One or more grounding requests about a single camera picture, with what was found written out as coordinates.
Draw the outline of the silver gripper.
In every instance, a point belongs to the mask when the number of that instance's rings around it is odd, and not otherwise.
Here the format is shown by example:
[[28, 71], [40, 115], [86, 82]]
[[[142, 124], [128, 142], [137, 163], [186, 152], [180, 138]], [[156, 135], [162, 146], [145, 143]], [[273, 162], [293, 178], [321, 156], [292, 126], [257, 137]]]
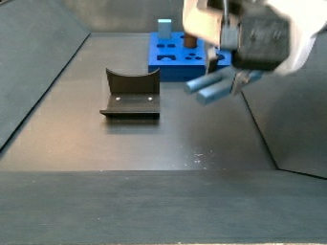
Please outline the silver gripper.
[[[184, 31], [206, 42], [206, 74], [217, 70], [216, 47], [234, 51], [240, 37], [240, 17], [232, 13], [232, 0], [214, 1], [220, 4], [218, 7], [212, 7], [209, 0], [184, 0], [182, 6]], [[250, 71], [238, 71], [232, 81], [230, 94], [237, 95], [249, 81]]]

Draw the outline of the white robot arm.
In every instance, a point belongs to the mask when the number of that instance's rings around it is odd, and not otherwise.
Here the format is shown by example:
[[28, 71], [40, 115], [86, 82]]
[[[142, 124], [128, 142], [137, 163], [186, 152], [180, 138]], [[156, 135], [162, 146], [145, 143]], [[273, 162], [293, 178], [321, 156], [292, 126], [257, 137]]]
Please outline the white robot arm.
[[327, 31], [327, 0], [184, 0], [182, 27], [216, 48], [230, 51], [230, 66], [186, 83], [201, 98], [236, 94], [264, 73], [286, 76], [305, 64]]

